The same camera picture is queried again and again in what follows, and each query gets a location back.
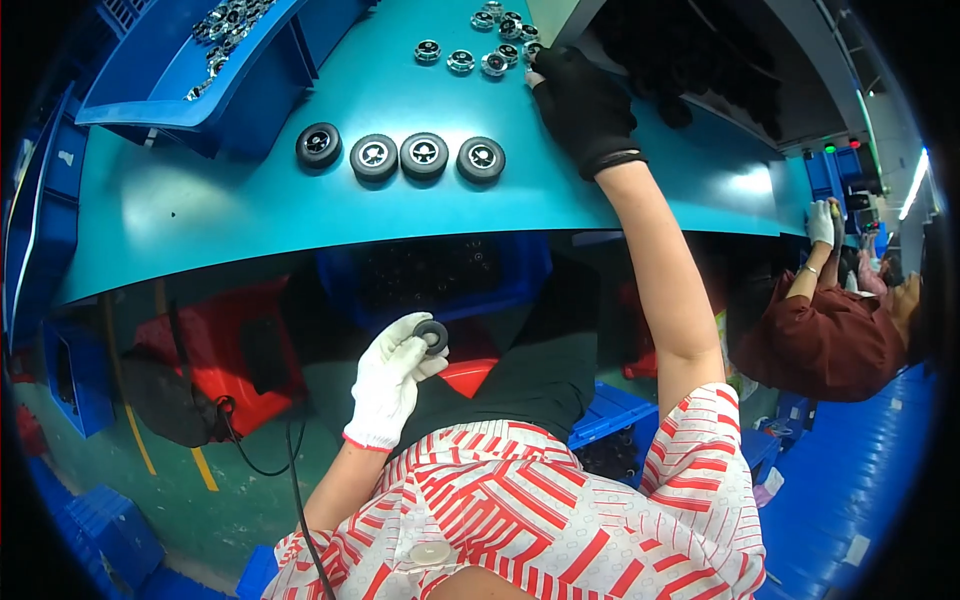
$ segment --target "yellow floor line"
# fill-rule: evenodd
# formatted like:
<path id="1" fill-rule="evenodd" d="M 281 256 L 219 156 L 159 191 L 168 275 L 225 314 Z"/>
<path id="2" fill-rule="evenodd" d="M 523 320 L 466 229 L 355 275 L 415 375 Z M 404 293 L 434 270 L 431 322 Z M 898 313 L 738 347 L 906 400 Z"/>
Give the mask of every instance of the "yellow floor line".
<path id="1" fill-rule="evenodd" d="M 104 302 L 104 311 L 106 312 L 107 346 L 110 353 L 110 362 L 113 363 L 113 375 L 117 380 L 117 389 L 120 390 L 120 399 L 123 400 L 124 409 L 127 411 L 127 420 L 130 422 L 130 429 L 133 430 L 133 438 L 136 440 L 137 447 L 140 448 L 140 456 L 143 457 L 143 462 L 147 466 L 150 474 L 156 476 L 154 462 L 150 460 L 150 455 L 147 454 L 147 446 L 143 445 L 143 438 L 140 437 L 140 429 L 137 428 L 136 419 L 133 418 L 133 408 L 131 408 L 130 403 L 127 402 L 127 397 L 123 391 L 123 373 L 120 371 L 120 357 L 117 355 L 117 343 L 113 335 L 113 294 L 106 292 L 103 294 L 101 300 Z"/>
<path id="2" fill-rule="evenodd" d="M 163 277 L 158 277 L 154 280 L 154 305 L 158 315 L 167 312 L 166 296 L 166 286 L 163 283 Z M 193 453 L 193 461 L 197 463 L 197 469 L 200 471 L 200 476 L 204 479 L 204 483 L 206 483 L 206 488 L 211 492 L 219 492 L 220 488 L 217 487 L 217 482 L 213 479 L 213 473 L 210 472 L 210 467 L 206 464 L 206 457 L 203 451 L 199 448 L 190 448 L 190 452 Z"/>
<path id="3" fill-rule="evenodd" d="M 211 492 L 219 492 L 220 488 L 217 487 L 217 482 L 213 480 L 213 473 L 210 472 L 210 467 L 206 465 L 206 458 L 199 448 L 190 448 L 190 451 L 193 452 L 193 460 L 197 463 L 197 468 L 200 470 L 200 475 L 206 483 L 206 488 Z"/>

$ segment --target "teal workbench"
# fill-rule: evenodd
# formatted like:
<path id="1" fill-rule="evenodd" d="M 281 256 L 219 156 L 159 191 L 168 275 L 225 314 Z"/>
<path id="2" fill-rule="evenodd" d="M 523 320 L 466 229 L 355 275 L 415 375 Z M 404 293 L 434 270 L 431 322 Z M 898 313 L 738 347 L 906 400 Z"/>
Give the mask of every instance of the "teal workbench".
<path id="1" fill-rule="evenodd" d="M 480 2 L 383 0 L 356 23 L 293 110 L 270 155 L 248 162 L 206 159 L 178 146 L 141 147 L 94 128 L 84 159 L 79 245 L 60 288 L 66 303 L 137 281 L 279 252 L 409 236 L 516 229 L 617 228 L 594 185 L 580 181 L 546 137 L 522 66 L 491 81 L 479 65 L 447 71 L 453 50 L 479 59 L 500 43 L 469 25 Z M 521 0 L 505 4 L 527 16 Z M 414 62 L 419 41 L 444 58 Z M 803 233 L 810 199 L 802 159 L 784 160 L 737 126 L 694 109 L 694 123 L 669 130 L 636 102 L 636 131 L 684 229 L 760 235 Z M 294 146 L 317 121 L 337 126 L 345 152 L 325 172 L 299 168 Z M 454 165 L 433 185 L 397 174 L 371 187 L 353 176 L 346 151 L 385 133 L 397 145 L 429 131 L 452 156 L 474 135 L 500 142 L 507 167 L 482 189 Z"/>

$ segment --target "red and white patterned shirt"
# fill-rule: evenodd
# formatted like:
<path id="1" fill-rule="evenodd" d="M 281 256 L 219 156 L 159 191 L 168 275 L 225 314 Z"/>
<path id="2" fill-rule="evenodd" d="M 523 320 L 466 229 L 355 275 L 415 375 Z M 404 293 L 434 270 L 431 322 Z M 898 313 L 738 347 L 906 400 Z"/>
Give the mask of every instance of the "red and white patterned shirt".
<path id="1" fill-rule="evenodd" d="M 420 600 L 470 565 L 543 599 L 751 598 L 765 550 L 738 422 L 733 388 L 697 389 L 660 425 L 639 491 L 584 472 L 534 425 L 448 427 L 313 540 L 339 598 Z M 276 560 L 264 598 L 323 597 L 302 533 Z"/>

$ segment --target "shirt button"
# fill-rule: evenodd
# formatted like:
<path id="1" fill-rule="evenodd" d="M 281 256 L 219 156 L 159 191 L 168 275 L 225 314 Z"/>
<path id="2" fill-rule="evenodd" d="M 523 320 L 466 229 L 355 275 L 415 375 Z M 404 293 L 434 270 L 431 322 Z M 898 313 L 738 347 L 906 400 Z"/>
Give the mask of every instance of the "shirt button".
<path id="1" fill-rule="evenodd" d="M 450 544 L 445 541 L 425 541 L 410 550 L 410 560 L 416 564 L 437 564 L 450 556 Z"/>

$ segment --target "black bag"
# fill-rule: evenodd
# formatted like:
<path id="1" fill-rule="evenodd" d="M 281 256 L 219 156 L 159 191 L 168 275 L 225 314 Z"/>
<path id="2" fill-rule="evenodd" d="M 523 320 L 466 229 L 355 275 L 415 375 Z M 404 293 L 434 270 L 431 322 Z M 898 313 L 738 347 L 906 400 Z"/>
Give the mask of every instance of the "black bag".
<path id="1" fill-rule="evenodd" d="M 182 375 L 138 344 L 120 359 L 124 395 L 143 424 L 162 438 L 189 448 L 222 442 L 229 438 L 228 415 L 191 381 L 173 302 L 167 315 Z"/>

